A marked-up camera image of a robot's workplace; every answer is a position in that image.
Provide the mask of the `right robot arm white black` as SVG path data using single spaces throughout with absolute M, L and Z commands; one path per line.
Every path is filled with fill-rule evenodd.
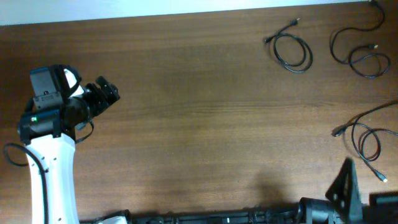
M 346 158 L 325 194 L 326 200 L 301 198 L 294 223 L 397 223 L 397 192 L 376 192 L 363 204 L 354 161 Z

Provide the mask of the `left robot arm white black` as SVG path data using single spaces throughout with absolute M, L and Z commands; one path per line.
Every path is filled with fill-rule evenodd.
M 30 71 L 34 97 L 18 124 L 30 168 L 32 223 L 78 223 L 73 160 L 83 138 L 76 131 L 120 99 L 118 88 L 98 77 L 81 86 L 78 71 L 56 64 Z

